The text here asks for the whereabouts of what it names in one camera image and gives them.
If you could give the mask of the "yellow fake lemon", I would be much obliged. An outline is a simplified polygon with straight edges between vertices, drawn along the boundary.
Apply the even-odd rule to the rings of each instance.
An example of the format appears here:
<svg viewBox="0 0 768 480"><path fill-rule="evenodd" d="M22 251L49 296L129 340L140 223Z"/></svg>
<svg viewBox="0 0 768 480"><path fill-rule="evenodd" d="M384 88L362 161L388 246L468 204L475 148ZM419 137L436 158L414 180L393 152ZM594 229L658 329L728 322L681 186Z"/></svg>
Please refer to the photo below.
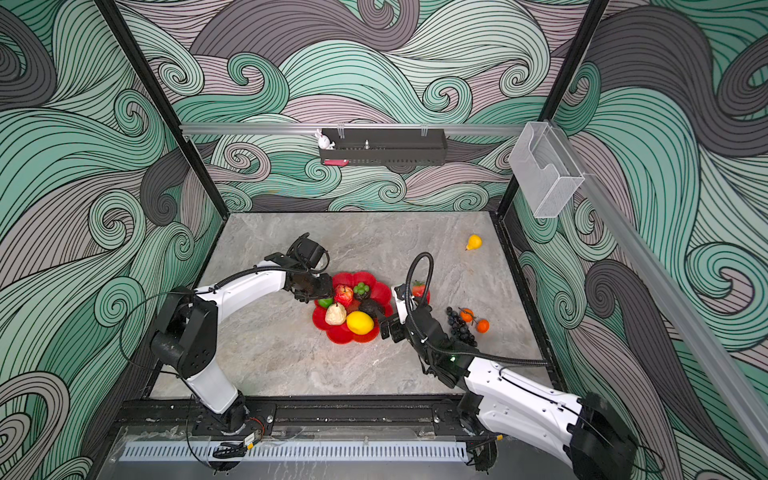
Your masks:
<svg viewBox="0 0 768 480"><path fill-rule="evenodd" d="M347 314L346 326L353 334L363 336L374 329L375 321L365 312L353 311Z"/></svg>

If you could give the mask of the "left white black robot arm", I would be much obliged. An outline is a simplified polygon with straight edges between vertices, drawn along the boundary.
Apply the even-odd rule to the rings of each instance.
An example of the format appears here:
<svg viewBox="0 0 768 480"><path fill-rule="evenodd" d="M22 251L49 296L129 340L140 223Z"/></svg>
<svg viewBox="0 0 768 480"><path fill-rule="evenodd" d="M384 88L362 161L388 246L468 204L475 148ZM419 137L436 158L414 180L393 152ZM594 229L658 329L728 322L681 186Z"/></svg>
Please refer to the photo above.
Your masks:
<svg viewBox="0 0 768 480"><path fill-rule="evenodd" d="M329 263L327 249L305 233L286 252L270 254L211 285L177 287L153 320L150 350L209 414L240 425L245 417L243 395L217 361L220 328L236 312L281 291L305 304L331 297Z"/></svg>

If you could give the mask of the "small yellow fake pear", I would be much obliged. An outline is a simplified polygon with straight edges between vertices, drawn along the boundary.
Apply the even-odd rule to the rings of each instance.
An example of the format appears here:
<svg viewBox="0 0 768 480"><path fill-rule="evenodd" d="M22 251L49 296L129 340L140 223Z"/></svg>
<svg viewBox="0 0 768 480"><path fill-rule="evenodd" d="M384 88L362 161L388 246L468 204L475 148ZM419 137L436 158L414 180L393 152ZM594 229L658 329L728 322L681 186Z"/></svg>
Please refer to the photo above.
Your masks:
<svg viewBox="0 0 768 480"><path fill-rule="evenodd" d="M483 240L478 235L471 235L467 241L466 244L466 250L467 251L473 251L481 248L483 245Z"/></svg>

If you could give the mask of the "red fake strawberry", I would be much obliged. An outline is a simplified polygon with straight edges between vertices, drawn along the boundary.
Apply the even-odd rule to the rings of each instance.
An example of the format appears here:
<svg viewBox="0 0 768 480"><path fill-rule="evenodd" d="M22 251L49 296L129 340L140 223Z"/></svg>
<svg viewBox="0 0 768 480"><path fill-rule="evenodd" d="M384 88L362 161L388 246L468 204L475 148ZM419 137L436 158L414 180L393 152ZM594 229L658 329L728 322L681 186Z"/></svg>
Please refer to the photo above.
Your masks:
<svg viewBox="0 0 768 480"><path fill-rule="evenodd" d="M417 302L420 302L421 300L424 300L426 303L430 302L430 293L425 281L413 281L411 284L411 293Z"/></svg>

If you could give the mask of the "red fake apple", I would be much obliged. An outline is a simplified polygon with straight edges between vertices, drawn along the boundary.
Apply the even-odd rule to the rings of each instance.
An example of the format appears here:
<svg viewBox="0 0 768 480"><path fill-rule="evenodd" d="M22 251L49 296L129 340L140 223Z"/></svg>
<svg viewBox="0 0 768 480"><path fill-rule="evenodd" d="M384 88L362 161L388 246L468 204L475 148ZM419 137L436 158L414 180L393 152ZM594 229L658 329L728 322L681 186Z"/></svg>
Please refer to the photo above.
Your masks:
<svg viewBox="0 0 768 480"><path fill-rule="evenodd" d="M347 285L339 284L335 287L334 302L344 308L349 307L355 301L354 289Z"/></svg>

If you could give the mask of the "beige fake pear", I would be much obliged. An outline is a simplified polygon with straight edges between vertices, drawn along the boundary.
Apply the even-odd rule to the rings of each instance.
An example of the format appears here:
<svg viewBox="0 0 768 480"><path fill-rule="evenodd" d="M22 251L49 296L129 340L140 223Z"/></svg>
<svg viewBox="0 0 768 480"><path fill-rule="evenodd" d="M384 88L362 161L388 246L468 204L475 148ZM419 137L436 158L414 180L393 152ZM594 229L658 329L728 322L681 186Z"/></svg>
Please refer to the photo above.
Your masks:
<svg viewBox="0 0 768 480"><path fill-rule="evenodd" d="M324 321L329 326L339 326L346 322L347 310L341 303L333 303L327 309Z"/></svg>

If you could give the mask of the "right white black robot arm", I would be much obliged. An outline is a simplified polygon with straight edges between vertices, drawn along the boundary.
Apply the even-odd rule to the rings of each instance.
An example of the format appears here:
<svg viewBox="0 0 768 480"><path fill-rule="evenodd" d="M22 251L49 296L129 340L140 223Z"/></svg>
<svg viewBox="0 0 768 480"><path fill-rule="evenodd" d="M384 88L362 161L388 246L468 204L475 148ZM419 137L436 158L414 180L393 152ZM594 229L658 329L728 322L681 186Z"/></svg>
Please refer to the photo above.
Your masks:
<svg viewBox="0 0 768 480"><path fill-rule="evenodd" d="M635 470L637 436L609 402L541 385L477 348L447 335L427 305L403 303L378 317L382 338L406 341L422 370L463 396L463 427L476 435L511 437L570 466L579 479L628 479Z"/></svg>

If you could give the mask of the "orange fake tangerine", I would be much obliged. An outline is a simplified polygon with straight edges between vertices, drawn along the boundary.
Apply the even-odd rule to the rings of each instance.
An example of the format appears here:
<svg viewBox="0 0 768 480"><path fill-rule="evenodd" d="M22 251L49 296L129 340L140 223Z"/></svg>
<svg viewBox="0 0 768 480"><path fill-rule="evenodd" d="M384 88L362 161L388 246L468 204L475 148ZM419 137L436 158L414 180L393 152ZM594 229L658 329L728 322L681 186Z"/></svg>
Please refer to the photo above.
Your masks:
<svg viewBox="0 0 768 480"><path fill-rule="evenodd" d="M480 319L476 322L476 330L479 333L486 333L490 328L490 323L486 319Z"/></svg>
<svg viewBox="0 0 768 480"><path fill-rule="evenodd" d="M465 323L473 323L475 320L474 312L468 308L461 308L459 315Z"/></svg>

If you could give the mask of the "red flower-shaped fruit bowl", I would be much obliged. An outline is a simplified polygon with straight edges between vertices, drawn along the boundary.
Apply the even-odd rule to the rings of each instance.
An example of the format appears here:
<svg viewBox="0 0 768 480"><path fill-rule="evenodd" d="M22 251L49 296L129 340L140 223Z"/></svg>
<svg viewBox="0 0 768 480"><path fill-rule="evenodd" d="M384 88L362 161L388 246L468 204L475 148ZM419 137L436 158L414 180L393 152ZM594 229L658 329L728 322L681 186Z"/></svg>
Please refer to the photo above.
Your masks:
<svg viewBox="0 0 768 480"><path fill-rule="evenodd" d="M325 321L326 308L324 307L324 302L314 302L315 308L312 314L312 323L318 330L324 332L332 343L344 345L352 342L371 342L379 336L379 321L393 314L393 307L391 306L392 294L390 289L384 283L379 282L373 274L366 271L358 271L340 272L332 276L332 285L334 288L339 285L353 288L360 283L370 288L368 296L360 301L354 300L347 308L347 312L351 313L357 311L359 309L359 304L362 303L364 310L367 313L372 313L374 323L373 329L364 335L352 332L347 324L328 324Z"/></svg>

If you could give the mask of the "dark fake avocado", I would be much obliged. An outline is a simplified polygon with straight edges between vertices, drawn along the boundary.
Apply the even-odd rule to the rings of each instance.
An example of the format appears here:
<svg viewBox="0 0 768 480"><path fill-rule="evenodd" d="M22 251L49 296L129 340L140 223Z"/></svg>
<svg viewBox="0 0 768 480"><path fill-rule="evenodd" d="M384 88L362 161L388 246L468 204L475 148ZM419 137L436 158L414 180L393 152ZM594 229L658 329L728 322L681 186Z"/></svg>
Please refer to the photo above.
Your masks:
<svg viewBox="0 0 768 480"><path fill-rule="evenodd" d="M374 321L381 321L387 317L385 308L371 298L361 301L358 310L370 316Z"/></svg>

